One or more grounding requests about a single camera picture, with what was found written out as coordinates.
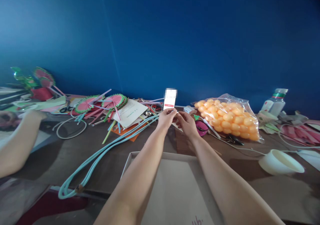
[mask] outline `orange paper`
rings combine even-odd
[[[132,130],[132,129],[134,129],[136,126],[138,126],[139,124],[135,124],[135,125],[132,125],[131,127],[128,127],[127,129],[122,129],[121,130],[121,133],[119,133],[119,129],[118,129],[118,127],[117,127],[117,129],[113,129],[112,130],[112,132],[114,132],[114,133],[116,133],[116,134],[119,134],[119,135],[123,135],[123,134],[125,134],[126,132],[129,132],[130,130]],[[137,134],[137,135],[135,135],[133,138],[131,138],[130,139],[130,141],[132,141],[132,142],[134,142],[136,139],[137,139],[137,137],[139,136],[139,134]]]

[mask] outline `forearm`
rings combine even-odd
[[[204,139],[197,137],[191,142],[228,225],[284,224],[258,193]]]
[[[37,139],[41,118],[26,114],[6,141],[0,144],[0,177],[20,170]]]
[[[135,224],[152,190],[163,152],[166,130],[157,128],[129,166],[99,214],[95,225]]]

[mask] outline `blue wall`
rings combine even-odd
[[[50,70],[66,93],[114,88],[177,105],[229,93],[320,119],[320,0],[0,0],[1,83]]]

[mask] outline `table surface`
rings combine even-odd
[[[61,135],[66,136],[66,134],[71,134],[71,132],[75,132],[83,126],[83,123],[80,123],[78,127],[75,127],[75,124],[76,123],[68,123],[68,126],[64,126],[64,128],[61,129]],[[69,140],[58,139],[55,136],[55,132],[52,132],[51,128],[48,128],[48,125],[42,125],[42,127],[47,126],[47,128],[42,130],[46,132],[50,131],[53,134],[53,139],[48,145],[32,153],[26,161],[25,166],[20,171],[13,174],[12,177],[28,179],[42,184],[61,186],[87,158],[104,146],[101,143],[106,136],[109,125],[109,123],[102,123],[94,127],[88,126],[82,134]],[[156,125],[157,122],[147,127],[138,136],[135,142],[126,141],[112,148],[96,166],[85,189],[87,191],[111,194],[120,180],[129,153],[142,149]],[[260,133],[265,140],[264,144],[248,142],[245,143],[244,147],[253,148],[263,153],[268,153],[270,149],[295,150],[287,145],[284,146],[277,135],[267,135],[263,132]],[[113,141],[117,137],[119,137],[119,135],[111,132],[106,143]],[[279,184],[286,184],[287,181],[279,180],[277,176],[271,176],[260,168],[257,160],[261,155],[246,150],[236,150],[208,134],[204,136],[204,139],[222,154],[222,159],[241,177],[248,181],[267,203],[272,203],[272,201],[268,202],[268,198],[270,197],[270,194],[274,192],[272,190],[273,187],[277,188],[279,187]],[[186,144],[187,140],[184,134],[171,126],[165,137],[164,152],[177,153],[178,147],[179,153],[188,154]],[[305,191],[308,194],[311,194],[313,198],[319,199],[320,172],[297,154],[290,155],[302,164],[306,169],[306,172],[303,174],[296,173],[292,176],[280,177],[289,177],[290,179],[301,181],[306,185],[302,187],[298,186],[297,189],[299,191],[293,190],[293,193]],[[92,162],[75,176],[70,184],[71,187],[74,188],[81,183],[91,164]],[[270,183],[269,188],[271,187],[272,189],[265,189],[260,183]],[[280,217],[282,219],[287,219],[287,216],[289,217],[289,220],[301,221],[300,219],[295,218],[294,214],[285,214]]]

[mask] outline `paper cup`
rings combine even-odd
[[[274,115],[272,115],[269,112],[266,111],[260,111],[257,115],[256,115],[258,121],[259,121],[259,126],[264,126],[269,122],[278,120],[278,118]]]
[[[304,173],[303,166],[294,158],[276,149],[272,149],[259,160],[259,165],[271,175]]]

